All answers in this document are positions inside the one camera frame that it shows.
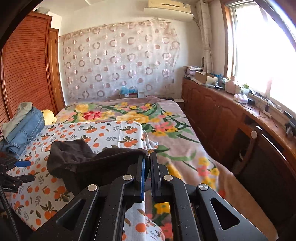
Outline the black pants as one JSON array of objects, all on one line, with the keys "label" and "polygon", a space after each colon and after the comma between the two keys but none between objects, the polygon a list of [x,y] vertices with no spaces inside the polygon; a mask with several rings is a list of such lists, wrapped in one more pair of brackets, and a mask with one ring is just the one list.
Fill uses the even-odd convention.
[{"label": "black pants", "polygon": [[127,173],[128,167],[136,162],[136,158],[145,158],[145,178],[150,164],[149,154],[144,149],[106,148],[98,154],[83,140],[53,142],[47,160],[48,172],[61,178],[66,190],[78,195],[90,184],[99,187]]}]

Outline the orange print bed sheet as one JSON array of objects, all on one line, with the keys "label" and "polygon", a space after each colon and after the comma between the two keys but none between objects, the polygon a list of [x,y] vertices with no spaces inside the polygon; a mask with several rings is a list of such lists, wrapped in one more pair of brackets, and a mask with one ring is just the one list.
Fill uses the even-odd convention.
[{"label": "orange print bed sheet", "polygon": [[30,240],[164,240],[145,212],[147,138],[136,121],[45,126],[7,177]]}]

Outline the floral pink blanket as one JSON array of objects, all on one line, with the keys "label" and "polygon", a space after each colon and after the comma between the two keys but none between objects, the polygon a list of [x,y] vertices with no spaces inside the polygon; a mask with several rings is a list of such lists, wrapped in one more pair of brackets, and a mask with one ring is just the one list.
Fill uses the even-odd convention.
[{"label": "floral pink blanket", "polygon": [[207,154],[189,120],[174,101],[149,96],[80,102],[66,106],[57,114],[58,123],[83,121],[140,123],[149,140],[157,145],[158,162],[167,165],[171,175],[193,186],[207,184],[269,240],[277,240],[278,233],[271,221],[233,173]]}]

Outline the folded blue jeans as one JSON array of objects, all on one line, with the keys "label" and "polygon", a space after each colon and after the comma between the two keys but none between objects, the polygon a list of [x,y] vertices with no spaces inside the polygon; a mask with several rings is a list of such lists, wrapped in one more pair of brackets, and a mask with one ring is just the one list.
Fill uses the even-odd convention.
[{"label": "folded blue jeans", "polygon": [[26,146],[43,130],[44,126],[42,112],[32,107],[8,136],[1,140],[1,151],[19,158]]}]

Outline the yellow plush toy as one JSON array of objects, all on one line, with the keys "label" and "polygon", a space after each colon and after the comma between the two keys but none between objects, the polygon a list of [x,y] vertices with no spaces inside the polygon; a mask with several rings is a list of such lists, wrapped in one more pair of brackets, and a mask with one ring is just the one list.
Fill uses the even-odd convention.
[{"label": "yellow plush toy", "polygon": [[52,125],[53,123],[56,123],[57,118],[54,116],[54,113],[51,110],[45,109],[42,111],[42,114],[44,117],[45,125]]}]

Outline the folded khaki pants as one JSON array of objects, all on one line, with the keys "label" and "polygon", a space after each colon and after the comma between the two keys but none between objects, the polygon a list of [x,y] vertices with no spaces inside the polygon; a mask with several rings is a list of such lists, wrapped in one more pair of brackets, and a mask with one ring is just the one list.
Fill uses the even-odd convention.
[{"label": "folded khaki pants", "polygon": [[18,105],[16,114],[13,116],[13,118],[9,122],[2,124],[1,132],[4,138],[8,137],[8,135],[22,121],[22,119],[32,110],[32,108],[33,108],[33,104],[28,101],[21,102]]}]

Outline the box with blue cloth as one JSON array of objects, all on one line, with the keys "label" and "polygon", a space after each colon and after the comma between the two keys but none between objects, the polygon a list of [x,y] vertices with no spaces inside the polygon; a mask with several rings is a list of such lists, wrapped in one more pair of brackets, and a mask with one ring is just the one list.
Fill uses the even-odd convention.
[{"label": "box with blue cloth", "polygon": [[138,98],[138,89],[136,87],[126,88],[123,86],[119,92],[120,98]]}]

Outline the wooden cabinet counter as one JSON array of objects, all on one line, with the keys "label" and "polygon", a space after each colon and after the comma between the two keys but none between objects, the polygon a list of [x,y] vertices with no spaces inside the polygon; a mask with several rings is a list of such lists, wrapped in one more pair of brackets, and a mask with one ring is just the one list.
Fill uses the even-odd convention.
[{"label": "wooden cabinet counter", "polygon": [[262,128],[250,162],[235,176],[278,232],[295,220],[295,138],[256,107],[241,105],[222,90],[183,79],[184,112],[206,152],[232,172],[238,159],[239,126]]}]

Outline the wooden chair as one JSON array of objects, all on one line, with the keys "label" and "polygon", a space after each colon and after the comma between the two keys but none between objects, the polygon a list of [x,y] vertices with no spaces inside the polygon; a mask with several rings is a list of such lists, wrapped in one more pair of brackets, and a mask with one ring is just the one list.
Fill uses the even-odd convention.
[{"label": "wooden chair", "polygon": [[239,143],[238,159],[232,168],[232,173],[235,176],[239,175],[250,162],[253,151],[258,144],[259,136],[262,133],[262,128],[254,123],[251,125],[242,123],[239,130],[242,132],[242,138]]}]

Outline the cardboard box on counter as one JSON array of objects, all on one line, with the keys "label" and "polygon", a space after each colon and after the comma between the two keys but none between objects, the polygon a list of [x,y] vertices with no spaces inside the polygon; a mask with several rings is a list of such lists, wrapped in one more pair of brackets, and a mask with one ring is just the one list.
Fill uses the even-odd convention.
[{"label": "cardboard box on counter", "polygon": [[218,81],[218,77],[215,77],[207,72],[196,72],[195,79],[203,84],[212,84]]}]

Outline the stack of books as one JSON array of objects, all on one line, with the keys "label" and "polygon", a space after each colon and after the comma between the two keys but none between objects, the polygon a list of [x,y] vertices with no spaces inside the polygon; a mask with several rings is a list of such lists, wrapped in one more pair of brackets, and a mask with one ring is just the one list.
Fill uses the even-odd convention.
[{"label": "stack of books", "polygon": [[184,66],[185,75],[195,75],[196,72],[203,72],[203,67],[199,66]]}]

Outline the white plastic jug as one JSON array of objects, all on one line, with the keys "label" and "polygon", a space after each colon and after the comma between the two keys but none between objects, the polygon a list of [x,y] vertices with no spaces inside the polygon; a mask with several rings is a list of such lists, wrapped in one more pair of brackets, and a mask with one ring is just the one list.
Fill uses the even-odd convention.
[{"label": "white plastic jug", "polygon": [[230,75],[226,78],[225,91],[230,94],[235,94],[235,76]]}]

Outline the beige side window curtain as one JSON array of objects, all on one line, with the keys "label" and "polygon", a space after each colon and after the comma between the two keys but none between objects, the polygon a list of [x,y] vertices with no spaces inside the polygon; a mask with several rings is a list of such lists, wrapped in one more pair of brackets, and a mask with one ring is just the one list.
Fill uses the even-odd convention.
[{"label": "beige side window curtain", "polygon": [[196,8],[198,24],[202,36],[204,71],[210,73],[213,71],[213,61],[211,53],[212,28],[209,6],[206,1],[197,1]]}]

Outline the window with wooden frame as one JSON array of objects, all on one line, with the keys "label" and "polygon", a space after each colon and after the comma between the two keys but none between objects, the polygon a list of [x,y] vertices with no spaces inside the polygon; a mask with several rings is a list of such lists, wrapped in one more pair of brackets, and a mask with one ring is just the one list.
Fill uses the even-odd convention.
[{"label": "window with wooden frame", "polygon": [[295,28],[267,1],[221,1],[225,74],[295,111]]}]

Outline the white wall air conditioner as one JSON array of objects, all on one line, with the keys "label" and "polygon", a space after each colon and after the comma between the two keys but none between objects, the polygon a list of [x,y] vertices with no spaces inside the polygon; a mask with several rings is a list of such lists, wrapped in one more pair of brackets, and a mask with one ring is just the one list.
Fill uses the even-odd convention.
[{"label": "white wall air conditioner", "polygon": [[193,20],[191,6],[179,1],[148,1],[144,13],[156,18],[189,22]]}]

